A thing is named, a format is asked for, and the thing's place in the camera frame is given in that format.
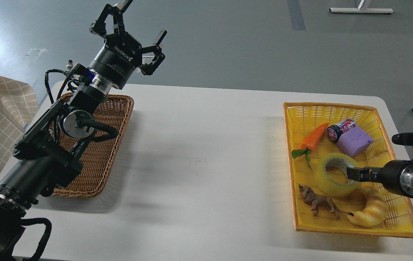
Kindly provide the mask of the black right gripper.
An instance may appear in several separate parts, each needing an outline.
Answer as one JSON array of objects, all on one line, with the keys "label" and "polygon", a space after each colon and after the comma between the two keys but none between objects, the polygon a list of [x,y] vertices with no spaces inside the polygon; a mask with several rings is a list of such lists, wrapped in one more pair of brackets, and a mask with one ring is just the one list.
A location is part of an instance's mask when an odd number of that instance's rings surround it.
[{"label": "black right gripper", "polygon": [[348,167],[347,177],[356,182],[379,182],[390,193],[413,198],[413,163],[392,160],[384,167]]}]

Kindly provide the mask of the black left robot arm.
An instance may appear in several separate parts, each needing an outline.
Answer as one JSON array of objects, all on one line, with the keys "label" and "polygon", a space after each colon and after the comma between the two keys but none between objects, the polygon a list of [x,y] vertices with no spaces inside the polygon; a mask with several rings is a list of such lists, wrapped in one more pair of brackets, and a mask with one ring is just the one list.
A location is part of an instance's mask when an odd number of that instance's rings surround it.
[{"label": "black left robot arm", "polygon": [[136,69],[152,75],[165,59],[160,43],[143,47],[125,30],[123,15],[132,1],[107,4],[89,31],[104,45],[89,67],[68,62],[57,70],[66,76],[54,99],[46,71],[44,79],[51,107],[15,144],[18,163],[0,181],[0,261],[14,261],[13,250],[27,226],[43,224],[44,233],[30,261],[41,258],[52,224],[47,218],[26,219],[26,211],[54,189],[67,187],[82,171],[81,157],[92,142],[117,138],[120,131],[95,120],[94,112],[112,88],[122,89]]}]

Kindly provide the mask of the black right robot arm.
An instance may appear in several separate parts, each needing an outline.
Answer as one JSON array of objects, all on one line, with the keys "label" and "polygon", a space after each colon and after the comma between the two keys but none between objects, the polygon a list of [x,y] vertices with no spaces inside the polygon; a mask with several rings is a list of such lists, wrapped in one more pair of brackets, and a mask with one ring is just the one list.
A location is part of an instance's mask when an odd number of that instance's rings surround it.
[{"label": "black right robot arm", "polygon": [[[413,148],[413,133],[393,135],[394,144]],[[413,198],[413,159],[392,160],[384,167],[347,167],[349,180],[378,182],[390,193]]]}]

